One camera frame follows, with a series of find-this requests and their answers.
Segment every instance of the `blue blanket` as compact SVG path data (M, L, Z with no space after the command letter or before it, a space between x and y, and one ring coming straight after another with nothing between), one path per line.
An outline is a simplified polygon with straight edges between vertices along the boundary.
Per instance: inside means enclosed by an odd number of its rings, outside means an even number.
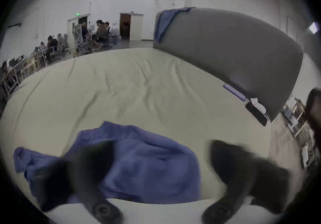
M188 12L193 7L184 7L179 9L172 9L172 10L164 10L159 18L155 29L155 40L159 43L162 35L165 33L166 29L173 21L174 17L181 11Z
M99 185L106 198L136 198L134 201L160 204L199 199L196 155L186 146L136 126L104 122L100 128L83 130L64 159L79 147L110 140L114 141L114 162ZM57 159L22 147L14 152L15 170L24 172L31 192L34 172Z

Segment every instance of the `concrete floor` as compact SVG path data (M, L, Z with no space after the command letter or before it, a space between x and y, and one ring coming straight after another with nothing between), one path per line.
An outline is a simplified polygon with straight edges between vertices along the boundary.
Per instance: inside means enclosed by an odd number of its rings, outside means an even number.
M290 186L287 200L287 204L289 204L301 190L303 182L307 177L307 171L302 169L301 149L286 125L287 121L281 113L271 123L269 160L290 172Z
M113 47L110 50L116 50L116 49L126 49L126 48L138 48L138 47L149 47L152 48L153 47L153 42L152 41L145 41L145 40L141 40L141 41L129 41L128 39L123 39L121 43L113 45ZM54 61L53 63L49 64L50 65L54 65L56 63L59 63L61 61L65 61L68 60L70 58L73 58L74 55L71 54L67 54L64 58Z

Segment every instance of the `gray headboard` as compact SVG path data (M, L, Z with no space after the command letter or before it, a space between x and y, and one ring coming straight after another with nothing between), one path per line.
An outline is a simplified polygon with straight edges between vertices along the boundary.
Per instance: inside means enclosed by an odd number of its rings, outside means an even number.
M257 97L271 120L290 96L303 57L301 47L274 26L207 8L178 13L154 48L205 70L247 98Z

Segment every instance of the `mattress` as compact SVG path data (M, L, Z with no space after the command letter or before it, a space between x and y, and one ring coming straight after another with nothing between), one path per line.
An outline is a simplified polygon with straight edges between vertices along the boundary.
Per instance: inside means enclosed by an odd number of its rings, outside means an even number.
M22 82L0 121L0 146L13 181L35 205L13 153L26 147L62 156L77 133L103 121L135 125L188 146L201 171L200 199L219 199L225 185L208 164L208 142L245 145L267 158L271 126L211 74L153 48L111 50L44 68Z

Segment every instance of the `ceiling light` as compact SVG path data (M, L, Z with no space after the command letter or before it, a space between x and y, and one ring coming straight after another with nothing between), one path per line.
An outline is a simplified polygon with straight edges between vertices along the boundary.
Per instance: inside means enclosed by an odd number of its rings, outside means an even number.
M312 34L315 34L318 30L319 30L319 25L316 22L313 22L310 27L309 30L312 32Z

